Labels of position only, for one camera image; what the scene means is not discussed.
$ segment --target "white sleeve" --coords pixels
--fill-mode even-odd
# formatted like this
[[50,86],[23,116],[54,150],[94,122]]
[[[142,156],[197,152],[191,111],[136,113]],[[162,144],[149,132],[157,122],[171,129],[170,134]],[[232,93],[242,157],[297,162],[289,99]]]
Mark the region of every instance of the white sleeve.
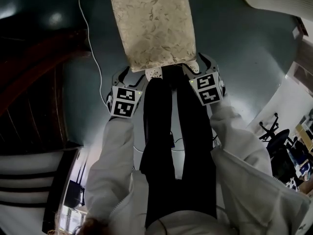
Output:
[[130,119],[114,118],[107,123],[100,158],[87,179],[88,217],[108,221],[115,206],[129,194],[134,165],[133,128]]
[[228,96],[220,103],[212,104],[211,109],[211,126],[222,143],[222,149],[259,171],[272,175],[267,149],[253,133],[246,130],[242,117],[231,107]]

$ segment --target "person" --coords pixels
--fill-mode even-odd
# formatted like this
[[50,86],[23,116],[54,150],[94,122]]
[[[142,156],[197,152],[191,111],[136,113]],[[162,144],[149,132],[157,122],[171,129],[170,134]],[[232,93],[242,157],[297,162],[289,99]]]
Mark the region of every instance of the person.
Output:
[[[262,142],[245,129],[228,96],[209,119],[188,77],[177,72],[177,104],[185,161],[175,178],[169,137],[172,93],[159,75],[144,97],[146,146],[132,171],[129,119],[111,118],[85,193],[88,215],[77,235],[295,234],[309,199],[272,177]],[[212,128],[221,145],[213,149]]]
[[293,139],[293,145],[286,145],[289,157],[294,164],[295,174],[300,181],[308,181],[311,176],[310,154],[306,146],[298,141],[298,137]]

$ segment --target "sneaker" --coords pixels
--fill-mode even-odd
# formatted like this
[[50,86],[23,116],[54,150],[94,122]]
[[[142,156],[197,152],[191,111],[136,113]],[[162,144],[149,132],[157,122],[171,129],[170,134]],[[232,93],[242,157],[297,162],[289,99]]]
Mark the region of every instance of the sneaker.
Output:
[[147,70],[145,70],[145,72],[146,72],[146,78],[148,81],[150,81],[152,78],[162,78],[163,79],[161,67],[147,69]]

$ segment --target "office chair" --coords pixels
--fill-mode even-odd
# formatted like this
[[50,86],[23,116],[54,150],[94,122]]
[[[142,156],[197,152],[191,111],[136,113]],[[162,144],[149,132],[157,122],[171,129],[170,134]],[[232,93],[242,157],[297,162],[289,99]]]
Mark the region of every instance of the office chair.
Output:
[[289,140],[291,143],[293,143],[292,140],[289,138],[290,132],[289,129],[283,130],[278,134],[275,134],[275,131],[279,128],[279,125],[277,123],[278,114],[275,113],[274,116],[276,117],[276,119],[274,121],[274,124],[271,126],[269,130],[263,126],[262,122],[260,122],[260,126],[262,127],[263,130],[266,131],[266,133],[262,135],[259,139],[262,140],[263,142],[268,142],[267,150],[270,158],[273,158],[279,151],[279,149],[281,148],[286,149],[286,147],[284,146],[286,140]]
[[274,121],[274,124],[271,126],[271,128],[269,130],[263,126],[263,122],[259,123],[260,126],[262,127],[262,129],[266,131],[266,133],[260,137],[260,139],[263,140],[264,142],[267,142],[269,137],[271,137],[271,138],[275,137],[275,131],[279,128],[279,125],[277,123],[278,114],[275,113],[274,116],[276,117],[276,119]]
[[273,177],[277,178],[282,183],[286,184],[290,178],[294,178],[297,186],[302,183],[295,173],[294,165],[285,146],[278,149],[270,163]]

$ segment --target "black cable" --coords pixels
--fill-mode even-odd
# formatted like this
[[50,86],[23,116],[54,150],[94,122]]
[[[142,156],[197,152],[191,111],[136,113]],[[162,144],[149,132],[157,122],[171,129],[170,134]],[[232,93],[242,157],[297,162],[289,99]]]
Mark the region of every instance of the black cable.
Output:
[[182,138],[180,138],[180,139],[177,139],[174,143],[177,143],[179,140],[181,140]]
[[77,175],[77,179],[76,179],[76,182],[78,183],[78,179],[79,179],[79,175],[80,175],[80,171],[82,169],[82,164],[80,165],[80,168],[79,168],[79,171],[78,171],[78,175]]
[[158,221],[161,223],[161,225],[163,226],[163,229],[165,230],[165,235],[168,235],[167,230],[165,225],[163,224],[163,222],[161,220],[158,219]]
[[85,188],[82,189],[83,192],[83,202],[81,203],[82,206],[85,205]]
[[81,175],[80,180],[79,180],[79,184],[81,184],[81,182],[82,182],[83,175],[84,175],[85,168],[86,168],[86,163],[87,163],[87,160],[86,160],[86,162],[85,162],[85,164],[84,164],[83,171],[82,171],[82,175]]

